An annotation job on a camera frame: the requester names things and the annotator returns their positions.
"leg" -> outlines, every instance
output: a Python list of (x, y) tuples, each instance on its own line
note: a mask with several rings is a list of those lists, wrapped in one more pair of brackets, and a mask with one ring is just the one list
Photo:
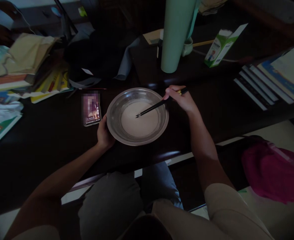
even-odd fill
[(78, 212), (81, 238), (116, 239), (142, 210), (133, 174), (107, 174), (86, 194)]
[(152, 202), (159, 198), (168, 199), (176, 207), (184, 209), (179, 191), (166, 162), (142, 169), (141, 197), (147, 212), (149, 212)]

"batter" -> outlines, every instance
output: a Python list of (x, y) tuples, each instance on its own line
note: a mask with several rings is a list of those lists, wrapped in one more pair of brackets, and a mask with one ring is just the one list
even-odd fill
[(136, 118), (137, 114), (151, 106), (146, 102), (134, 102), (126, 107), (121, 116), (121, 125), (129, 135), (133, 137), (144, 137), (156, 129), (159, 120), (157, 110), (152, 110)]

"metal bowl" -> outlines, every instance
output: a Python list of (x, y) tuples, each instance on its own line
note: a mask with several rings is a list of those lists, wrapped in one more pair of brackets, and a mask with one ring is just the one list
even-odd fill
[(151, 134), (144, 137), (129, 135), (121, 125), (121, 116), (126, 107), (134, 102), (144, 101), (154, 105), (161, 99), (158, 93), (147, 88), (131, 88), (117, 95), (107, 110), (107, 125), (112, 136), (119, 142), (130, 146), (145, 145), (159, 138), (165, 131), (169, 120), (169, 113), (165, 105), (153, 110), (158, 113), (158, 125)]

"black chopsticks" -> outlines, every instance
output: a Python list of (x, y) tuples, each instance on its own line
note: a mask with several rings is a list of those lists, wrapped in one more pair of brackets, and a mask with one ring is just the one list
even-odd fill
[[(185, 94), (186, 92), (188, 92), (188, 89), (187, 89), (186, 87), (183, 88), (183, 89), (181, 89), (181, 90), (179, 90), (179, 91), (177, 91), (177, 93), (179, 93), (180, 95), (183, 95), (183, 94)], [(136, 115), (136, 118), (138, 118), (138, 117), (140, 117), (140, 116), (142, 116), (142, 115), (144, 115), (144, 114), (146, 114), (146, 113), (148, 113), (148, 112), (150, 112), (150, 111), (152, 111), (152, 110), (154, 110), (154, 109), (160, 107), (161, 105), (164, 105), (166, 102), (171, 101), (172, 99), (173, 99), (172, 97), (169, 97), (169, 98), (167, 98), (166, 100), (161, 100), (160, 102), (156, 103), (156, 104), (153, 105), (152, 107), (150, 107), (150, 108), (148, 108), (148, 109), (142, 111), (141, 113), (137, 114), (137, 115)]]

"mint green tube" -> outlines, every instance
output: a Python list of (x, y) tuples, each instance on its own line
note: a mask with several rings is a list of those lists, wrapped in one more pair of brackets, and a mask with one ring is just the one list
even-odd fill
[(161, 70), (177, 70), (187, 35), (191, 35), (198, 10), (197, 0), (166, 0), (165, 27)]

